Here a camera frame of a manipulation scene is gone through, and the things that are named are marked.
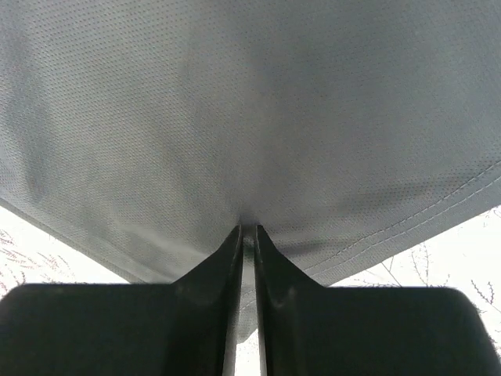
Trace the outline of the dark grey t shirt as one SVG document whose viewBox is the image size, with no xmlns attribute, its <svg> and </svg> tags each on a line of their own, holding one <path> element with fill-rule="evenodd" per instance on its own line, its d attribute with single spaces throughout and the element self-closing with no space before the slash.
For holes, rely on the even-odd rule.
<svg viewBox="0 0 501 376">
<path fill-rule="evenodd" d="M 331 285 L 499 203 L 497 1 L 1 4 L 1 204 L 127 280 L 258 223 Z"/>
</svg>

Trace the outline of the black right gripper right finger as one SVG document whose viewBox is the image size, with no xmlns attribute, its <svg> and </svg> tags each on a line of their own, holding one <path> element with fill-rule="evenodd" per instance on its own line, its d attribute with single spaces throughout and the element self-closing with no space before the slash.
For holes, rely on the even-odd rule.
<svg viewBox="0 0 501 376">
<path fill-rule="evenodd" d="M 465 294 L 447 287 L 324 287 L 254 235 L 264 375 L 482 376 L 499 358 Z"/>
</svg>

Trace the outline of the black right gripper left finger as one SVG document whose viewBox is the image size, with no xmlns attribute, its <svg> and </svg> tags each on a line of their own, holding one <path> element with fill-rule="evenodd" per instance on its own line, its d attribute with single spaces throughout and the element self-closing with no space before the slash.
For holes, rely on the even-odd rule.
<svg viewBox="0 0 501 376">
<path fill-rule="evenodd" d="M 170 284 L 25 284 L 1 301 L 4 375 L 231 375 L 243 230 Z"/>
</svg>

